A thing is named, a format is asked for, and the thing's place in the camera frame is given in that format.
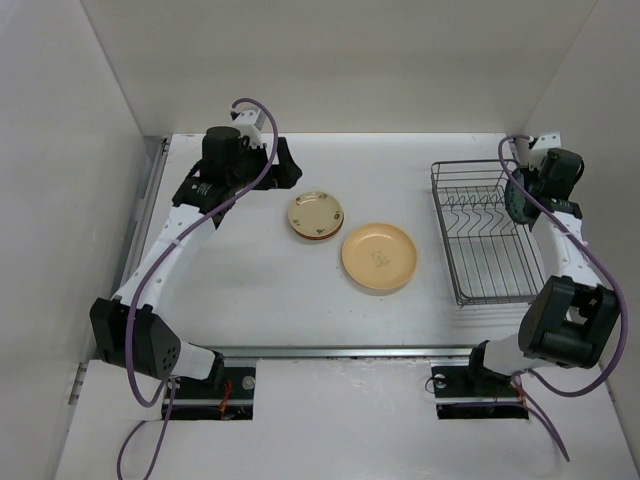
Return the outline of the cream floral plate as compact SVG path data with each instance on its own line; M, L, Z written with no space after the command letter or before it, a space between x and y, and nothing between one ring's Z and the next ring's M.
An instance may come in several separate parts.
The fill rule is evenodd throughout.
M341 211L341 204L329 193L309 191L291 201L287 218L293 230L319 236L338 229Z

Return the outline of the large beige plate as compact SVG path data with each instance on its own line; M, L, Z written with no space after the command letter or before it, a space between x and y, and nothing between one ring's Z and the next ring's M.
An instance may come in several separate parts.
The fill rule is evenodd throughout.
M401 228L388 223L368 223L347 234L341 249L347 277L376 294L403 288L418 265L418 250Z

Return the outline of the green blue-patterned plate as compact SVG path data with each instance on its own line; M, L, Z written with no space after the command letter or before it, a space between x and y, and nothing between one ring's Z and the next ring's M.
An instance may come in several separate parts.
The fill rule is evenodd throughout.
M530 171L527 168L516 167L511 174L513 179L507 182L504 189L507 214L514 223L531 228L537 218L538 210L518 188L520 185L523 189L528 189Z

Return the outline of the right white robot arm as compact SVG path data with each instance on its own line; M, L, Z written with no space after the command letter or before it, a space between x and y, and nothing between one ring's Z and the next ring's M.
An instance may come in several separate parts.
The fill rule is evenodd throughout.
M547 279L516 334L472 350L463 370L470 391L487 393L499 380L545 364L589 369L598 362L621 302L596 273L582 238L582 211L570 199L583 172L582 157L562 148L511 171L506 211L533 234Z

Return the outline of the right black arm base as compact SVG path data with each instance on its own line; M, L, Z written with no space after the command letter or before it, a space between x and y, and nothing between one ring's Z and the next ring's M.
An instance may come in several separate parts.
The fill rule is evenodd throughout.
M474 347L467 363L436 363L425 390L436 400L439 420L528 420L529 413L511 380L483 365L487 341Z

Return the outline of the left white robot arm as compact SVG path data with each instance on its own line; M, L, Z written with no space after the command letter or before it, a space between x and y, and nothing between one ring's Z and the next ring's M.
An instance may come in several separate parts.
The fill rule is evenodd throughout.
M251 146L238 128L209 128L202 157L172 197L158 238L116 293L96 299L90 309L100 359L157 380L189 378L198 394L217 394L224 382L223 357L180 339L170 328L171 297L239 192L291 189L301 176L285 138L267 150Z

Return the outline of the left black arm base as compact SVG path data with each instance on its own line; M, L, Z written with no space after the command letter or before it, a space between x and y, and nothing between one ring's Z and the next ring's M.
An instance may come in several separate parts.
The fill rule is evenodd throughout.
M176 421L245 421L253 419L257 386L255 359L227 358L213 379L179 377L168 388L161 413Z

